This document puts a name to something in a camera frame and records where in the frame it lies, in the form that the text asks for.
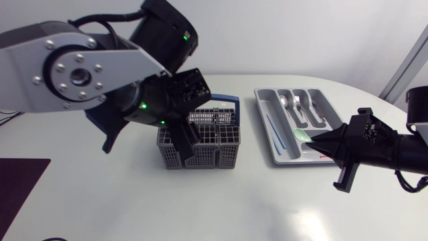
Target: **white wall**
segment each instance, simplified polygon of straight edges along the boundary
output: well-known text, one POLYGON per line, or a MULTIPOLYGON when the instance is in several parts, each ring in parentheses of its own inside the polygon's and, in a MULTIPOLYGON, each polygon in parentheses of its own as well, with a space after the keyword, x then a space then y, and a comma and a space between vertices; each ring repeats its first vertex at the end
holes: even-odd
MULTIPOLYGON (((128 13, 141 2, 1 0, 0 32, 91 13, 128 13)), ((170 2, 199 33, 199 47, 183 68, 199 67, 204 74, 301 74, 375 95, 428 24, 426 0, 170 2)), ((123 37, 135 26, 114 24, 123 37)))

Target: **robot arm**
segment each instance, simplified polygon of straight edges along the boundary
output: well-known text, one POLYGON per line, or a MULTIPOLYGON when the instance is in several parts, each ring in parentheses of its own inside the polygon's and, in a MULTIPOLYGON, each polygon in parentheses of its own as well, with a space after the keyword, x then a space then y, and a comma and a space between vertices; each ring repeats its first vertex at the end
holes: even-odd
POLYGON ((401 175, 410 171, 428 175, 428 86, 408 91, 407 128, 412 135, 399 135, 373 116, 370 108, 360 108, 349 125, 312 137, 307 146, 331 157, 341 168, 336 189, 349 192, 360 164, 394 169, 401 186, 415 193, 428 185, 422 177, 417 187, 411 187, 401 175))
POLYGON ((193 26, 165 0, 146 0, 127 15, 49 21, 0 34, 0 107, 23 112, 85 110, 107 135, 110 152, 129 121, 171 132, 183 159, 199 140, 186 120, 211 92, 198 69, 176 71, 196 49, 193 26), (109 21, 141 19, 130 40, 109 21), (98 22, 110 34, 84 33, 98 22))

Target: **screw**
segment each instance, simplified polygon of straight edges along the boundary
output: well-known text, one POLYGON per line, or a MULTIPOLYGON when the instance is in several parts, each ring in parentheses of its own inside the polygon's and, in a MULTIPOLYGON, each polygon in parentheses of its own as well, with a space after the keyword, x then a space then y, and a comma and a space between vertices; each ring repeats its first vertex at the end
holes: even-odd
POLYGON ((64 70, 66 70, 66 67, 63 64, 57 64, 55 70, 58 73, 62 73, 64 70))
POLYGON ((48 50, 53 50, 53 49, 55 49, 55 44, 54 44, 54 42, 52 40, 46 40, 45 47, 48 50))
POLYGON ((102 84, 101 83, 96 83, 95 84, 95 89, 96 90, 101 90, 102 89, 102 84))
POLYGON ((88 46, 89 46, 89 48, 95 48, 96 47, 96 41, 93 38, 88 39, 88 46))
POLYGON ((98 97, 98 100, 99 100, 100 102, 104 102, 104 101, 106 100, 106 96, 105 96, 105 95, 100 95, 100 96, 98 97))
POLYGON ((77 62, 77 63, 82 63, 83 61, 84 61, 84 57, 83 57, 83 55, 81 55, 81 54, 76 54, 76 57, 74 58, 74 60, 77 62))
POLYGON ((60 87, 58 88, 58 90, 61 92, 67 91, 67 85, 66 84, 60 84, 60 87))
POLYGON ((87 96, 86 96, 86 93, 85 93, 85 92, 83 92, 83 91, 82 91, 81 93, 79 93, 79 98, 80 98, 80 99, 84 100, 84 99, 86 99, 86 97, 87 97, 87 96))
POLYGON ((34 76, 33 84, 39 86, 41 83, 43 83, 43 80, 39 76, 34 76))
POLYGON ((96 64, 96 65, 95 65, 94 70, 95 70, 95 72, 97 72, 97 73, 101 73, 101 71, 102 71, 102 67, 101 67, 101 65, 96 64))

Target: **green spoon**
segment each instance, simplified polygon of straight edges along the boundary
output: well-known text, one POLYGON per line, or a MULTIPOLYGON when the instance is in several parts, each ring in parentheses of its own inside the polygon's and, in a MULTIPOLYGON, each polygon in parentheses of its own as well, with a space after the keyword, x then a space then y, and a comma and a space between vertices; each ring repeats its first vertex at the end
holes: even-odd
POLYGON ((296 128, 294 129, 294 136, 297 140, 302 141, 302 142, 308 142, 308 143, 312 143, 314 142, 309 136, 308 134, 306 134, 305 131, 303 131, 302 129, 296 128))

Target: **blue basket handle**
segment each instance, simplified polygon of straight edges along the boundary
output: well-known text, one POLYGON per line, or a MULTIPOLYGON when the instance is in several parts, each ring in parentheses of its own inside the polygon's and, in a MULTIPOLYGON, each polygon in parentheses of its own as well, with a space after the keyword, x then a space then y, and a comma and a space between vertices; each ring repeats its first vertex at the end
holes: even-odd
POLYGON ((217 100, 217 101, 225 101, 225 102, 232 102, 235 103, 235 125, 238 127, 240 124, 239 117, 240 110, 239 110, 239 97, 237 96, 229 96, 226 94, 211 94, 211 100, 217 100))

